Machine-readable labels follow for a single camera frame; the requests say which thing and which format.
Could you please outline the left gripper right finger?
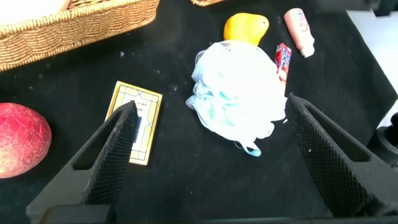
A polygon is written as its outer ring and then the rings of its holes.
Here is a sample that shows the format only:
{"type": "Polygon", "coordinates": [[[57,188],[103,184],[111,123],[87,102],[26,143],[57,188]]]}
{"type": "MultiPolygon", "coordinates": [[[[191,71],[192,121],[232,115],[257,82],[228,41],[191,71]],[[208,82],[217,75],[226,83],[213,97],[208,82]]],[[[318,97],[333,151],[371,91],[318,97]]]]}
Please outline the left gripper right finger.
{"type": "Polygon", "coordinates": [[[290,94],[285,115],[334,216],[397,215],[397,172],[309,101],[290,94]]]}

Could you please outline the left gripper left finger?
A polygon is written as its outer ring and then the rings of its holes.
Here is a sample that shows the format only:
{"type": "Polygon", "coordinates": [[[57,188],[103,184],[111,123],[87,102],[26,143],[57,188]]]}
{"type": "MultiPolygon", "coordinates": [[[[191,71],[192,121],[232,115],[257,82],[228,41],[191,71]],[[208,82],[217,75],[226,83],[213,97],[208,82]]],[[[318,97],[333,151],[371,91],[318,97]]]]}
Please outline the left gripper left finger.
{"type": "Polygon", "coordinates": [[[27,206],[31,223],[111,223],[138,127],[134,101],[120,106],[27,206]]]}

